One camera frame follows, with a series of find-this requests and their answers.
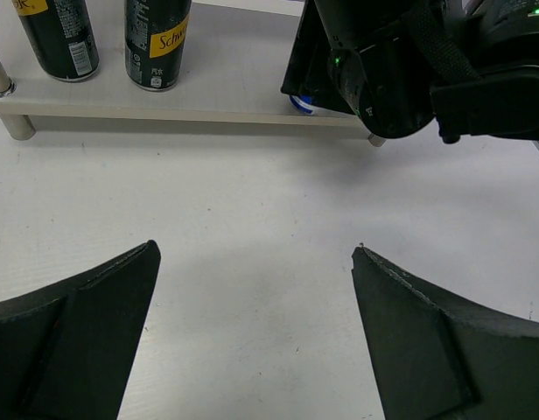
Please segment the black yellow can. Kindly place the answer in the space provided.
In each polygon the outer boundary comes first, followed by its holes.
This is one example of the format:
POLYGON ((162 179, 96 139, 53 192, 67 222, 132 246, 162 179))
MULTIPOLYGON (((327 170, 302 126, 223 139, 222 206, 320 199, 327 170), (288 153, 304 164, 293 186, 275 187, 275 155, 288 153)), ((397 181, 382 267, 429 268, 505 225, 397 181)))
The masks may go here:
POLYGON ((13 7, 42 69, 59 81, 83 81, 100 58, 86 2, 16 0, 13 7))
POLYGON ((165 91, 178 81, 190 0, 124 2, 125 68, 140 88, 165 91))

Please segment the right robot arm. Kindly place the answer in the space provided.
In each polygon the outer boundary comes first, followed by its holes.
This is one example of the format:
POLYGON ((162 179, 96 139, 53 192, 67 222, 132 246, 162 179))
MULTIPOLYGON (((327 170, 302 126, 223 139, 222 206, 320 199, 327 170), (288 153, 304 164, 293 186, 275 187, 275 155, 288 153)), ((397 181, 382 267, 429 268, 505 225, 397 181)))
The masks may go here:
POLYGON ((539 1, 308 1, 281 90, 384 139, 539 141, 539 1))

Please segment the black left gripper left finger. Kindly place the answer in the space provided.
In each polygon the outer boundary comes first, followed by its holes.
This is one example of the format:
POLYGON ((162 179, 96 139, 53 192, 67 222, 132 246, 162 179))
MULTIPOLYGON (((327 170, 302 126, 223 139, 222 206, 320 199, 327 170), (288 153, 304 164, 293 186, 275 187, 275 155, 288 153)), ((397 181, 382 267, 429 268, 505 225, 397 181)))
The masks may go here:
POLYGON ((159 266, 147 241, 0 302, 0 419, 117 418, 159 266))

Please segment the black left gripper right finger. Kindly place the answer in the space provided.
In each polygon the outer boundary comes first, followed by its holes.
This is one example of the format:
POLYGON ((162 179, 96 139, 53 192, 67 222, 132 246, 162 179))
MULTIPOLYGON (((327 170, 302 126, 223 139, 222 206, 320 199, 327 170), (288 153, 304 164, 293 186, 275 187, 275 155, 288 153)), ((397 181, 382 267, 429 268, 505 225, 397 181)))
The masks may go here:
POLYGON ((373 250, 353 286, 387 419, 539 419, 539 323, 487 308, 373 250))

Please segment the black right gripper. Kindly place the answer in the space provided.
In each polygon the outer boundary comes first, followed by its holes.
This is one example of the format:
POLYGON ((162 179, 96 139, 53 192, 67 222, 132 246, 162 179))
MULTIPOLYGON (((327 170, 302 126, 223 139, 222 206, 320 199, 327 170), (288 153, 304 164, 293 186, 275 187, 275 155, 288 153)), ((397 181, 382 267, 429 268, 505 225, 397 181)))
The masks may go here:
POLYGON ((407 19, 416 1, 307 1, 281 91, 357 116, 374 135, 408 137, 433 119, 431 66, 407 19))

